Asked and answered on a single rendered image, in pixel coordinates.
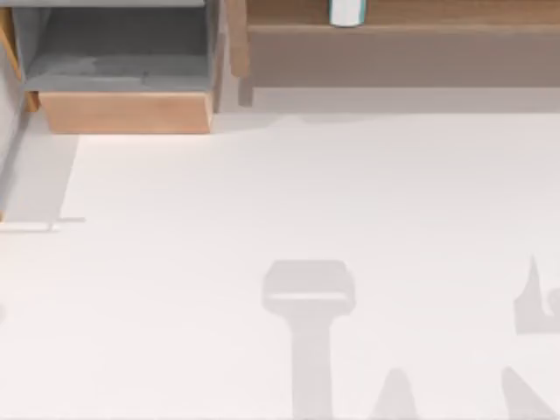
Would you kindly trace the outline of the pale wooden drawer front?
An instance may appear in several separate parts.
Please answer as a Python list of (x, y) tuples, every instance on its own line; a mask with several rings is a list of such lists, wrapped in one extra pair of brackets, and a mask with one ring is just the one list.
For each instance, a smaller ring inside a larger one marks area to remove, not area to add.
[(58, 134), (207, 134), (214, 117), (210, 92), (41, 92)]

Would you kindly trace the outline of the wooden open shelf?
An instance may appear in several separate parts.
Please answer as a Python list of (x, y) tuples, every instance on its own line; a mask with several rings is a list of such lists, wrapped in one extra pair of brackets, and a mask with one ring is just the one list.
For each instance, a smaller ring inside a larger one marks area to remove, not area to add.
[(560, 88), (560, 0), (224, 0), (239, 102), (258, 88)]

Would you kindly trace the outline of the white and teal can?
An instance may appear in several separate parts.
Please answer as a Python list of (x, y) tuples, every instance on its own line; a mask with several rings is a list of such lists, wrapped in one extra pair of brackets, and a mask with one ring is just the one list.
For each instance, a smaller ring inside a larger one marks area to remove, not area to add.
[(367, 0), (329, 0), (329, 23), (335, 27), (350, 28), (363, 25)]

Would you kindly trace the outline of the pulled-out grey drawer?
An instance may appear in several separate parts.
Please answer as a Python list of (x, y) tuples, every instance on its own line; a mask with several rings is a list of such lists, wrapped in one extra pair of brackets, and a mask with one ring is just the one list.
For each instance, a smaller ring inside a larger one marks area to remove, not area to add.
[(214, 78), (221, 0), (0, 0), (26, 89), (194, 92)]

